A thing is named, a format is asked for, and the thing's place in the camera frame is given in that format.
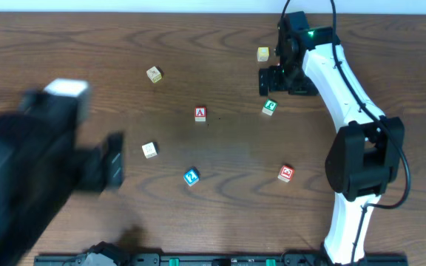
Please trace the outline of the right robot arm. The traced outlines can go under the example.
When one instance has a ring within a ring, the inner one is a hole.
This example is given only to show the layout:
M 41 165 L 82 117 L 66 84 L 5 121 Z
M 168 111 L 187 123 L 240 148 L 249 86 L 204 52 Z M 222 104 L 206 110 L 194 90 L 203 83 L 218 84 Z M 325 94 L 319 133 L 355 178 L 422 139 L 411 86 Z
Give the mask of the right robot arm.
M 320 95 L 337 132 L 325 159 L 335 196 L 330 230 L 318 253 L 293 253 L 285 264 L 407 265 L 404 255 L 364 251 L 373 210 L 398 208 L 410 193 L 403 122 L 387 117 L 366 95 L 335 26 L 312 28 L 299 11 L 283 13 L 277 29 L 280 62 L 258 72 L 260 95 Z

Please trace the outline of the wooden block with dragonfly drawing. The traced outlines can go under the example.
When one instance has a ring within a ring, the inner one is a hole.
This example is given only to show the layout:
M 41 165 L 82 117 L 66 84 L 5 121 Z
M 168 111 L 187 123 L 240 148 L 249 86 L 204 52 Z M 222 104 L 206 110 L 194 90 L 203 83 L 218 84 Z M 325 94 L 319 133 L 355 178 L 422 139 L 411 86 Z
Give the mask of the wooden block with dragonfly drawing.
M 157 83 L 162 79 L 162 72 L 159 68 L 156 66 L 151 67 L 146 71 L 147 77 L 150 79 L 151 82 Z

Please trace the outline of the red letter E block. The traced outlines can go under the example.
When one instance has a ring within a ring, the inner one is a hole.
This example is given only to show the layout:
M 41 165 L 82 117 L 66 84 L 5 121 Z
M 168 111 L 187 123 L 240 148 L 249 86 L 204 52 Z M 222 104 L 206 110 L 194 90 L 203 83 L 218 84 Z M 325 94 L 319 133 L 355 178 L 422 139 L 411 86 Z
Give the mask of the red letter E block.
M 294 172 L 295 170 L 287 165 L 282 166 L 282 168 L 280 169 L 279 174 L 277 175 L 277 178 L 279 180 L 282 180 L 283 182 L 290 182 L 292 177 L 294 176 Z

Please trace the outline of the green letter block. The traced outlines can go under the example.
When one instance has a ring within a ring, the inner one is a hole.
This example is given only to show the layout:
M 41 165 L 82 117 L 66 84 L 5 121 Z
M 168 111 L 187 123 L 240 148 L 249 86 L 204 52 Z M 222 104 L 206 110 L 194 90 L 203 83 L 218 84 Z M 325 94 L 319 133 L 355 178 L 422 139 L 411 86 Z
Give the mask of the green letter block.
M 275 100 L 267 99 L 263 105 L 262 113 L 272 116 L 277 108 L 277 102 Z

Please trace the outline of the blue number 2 block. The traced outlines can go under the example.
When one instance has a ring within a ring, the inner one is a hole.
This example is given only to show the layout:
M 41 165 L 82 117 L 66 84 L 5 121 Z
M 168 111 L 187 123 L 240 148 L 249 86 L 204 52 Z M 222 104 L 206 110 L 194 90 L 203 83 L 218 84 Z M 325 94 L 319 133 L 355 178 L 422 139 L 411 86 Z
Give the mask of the blue number 2 block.
M 193 186 L 195 183 L 197 183 L 200 179 L 200 176 L 197 172 L 197 169 L 195 167 L 189 169 L 184 175 L 184 180 L 186 181 L 188 186 Z

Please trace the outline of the black mounting rail with bases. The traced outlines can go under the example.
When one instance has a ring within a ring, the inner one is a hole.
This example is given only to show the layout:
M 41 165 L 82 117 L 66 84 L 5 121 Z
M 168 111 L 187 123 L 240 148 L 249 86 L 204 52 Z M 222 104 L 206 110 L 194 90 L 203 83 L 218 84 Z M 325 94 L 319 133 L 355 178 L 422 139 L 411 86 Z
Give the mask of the black mounting rail with bases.
M 76 255 L 43 254 L 34 258 L 35 266 L 321 266 L 331 265 L 323 250 L 290 250 L 276 254 L 162 254 L 127 253 L 100 242 Z

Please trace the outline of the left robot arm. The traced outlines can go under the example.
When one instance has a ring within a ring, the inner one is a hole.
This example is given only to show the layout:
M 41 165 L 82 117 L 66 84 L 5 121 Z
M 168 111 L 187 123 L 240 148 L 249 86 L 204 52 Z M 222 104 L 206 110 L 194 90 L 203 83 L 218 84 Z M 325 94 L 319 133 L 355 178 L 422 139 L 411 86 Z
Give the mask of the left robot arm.
M 119 188 L 121 132 L 94 148 L 75 145 L 81 97 L 26 94 L 0 113 L 0 265 L 15 265 L 74 191 Z

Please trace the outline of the yellow-topped wooden block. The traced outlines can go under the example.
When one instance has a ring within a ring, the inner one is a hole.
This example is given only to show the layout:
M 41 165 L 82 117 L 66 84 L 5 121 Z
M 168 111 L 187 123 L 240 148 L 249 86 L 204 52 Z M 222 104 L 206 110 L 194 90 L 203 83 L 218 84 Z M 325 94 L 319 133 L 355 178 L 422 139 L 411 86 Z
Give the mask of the yellow-topped wooden block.
M 258 47 L 257 48 L 257 61 L 266 62 L 269 58 L 269 48 L 268 47 Z

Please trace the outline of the red letter A block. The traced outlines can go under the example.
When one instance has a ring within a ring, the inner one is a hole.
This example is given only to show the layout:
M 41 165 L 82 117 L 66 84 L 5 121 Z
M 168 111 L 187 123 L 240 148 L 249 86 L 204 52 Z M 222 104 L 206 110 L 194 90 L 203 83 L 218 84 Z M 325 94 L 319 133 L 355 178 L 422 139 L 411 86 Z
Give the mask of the red letter A block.
M 196 122 L 205 122 L 206 121 L 206 107 L 205 106 L 195 107 L 195 121 Z

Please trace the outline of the plain wooden number 5 block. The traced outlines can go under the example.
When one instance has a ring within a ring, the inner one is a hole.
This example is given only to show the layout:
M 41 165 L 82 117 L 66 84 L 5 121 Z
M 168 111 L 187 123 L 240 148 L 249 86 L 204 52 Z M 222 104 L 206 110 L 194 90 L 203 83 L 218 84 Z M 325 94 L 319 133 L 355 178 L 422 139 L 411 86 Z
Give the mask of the plain wooden number 5 block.
M 146 159 L 158 155 L 157 146 L 154 142 L 143 144 L 141 148 Z

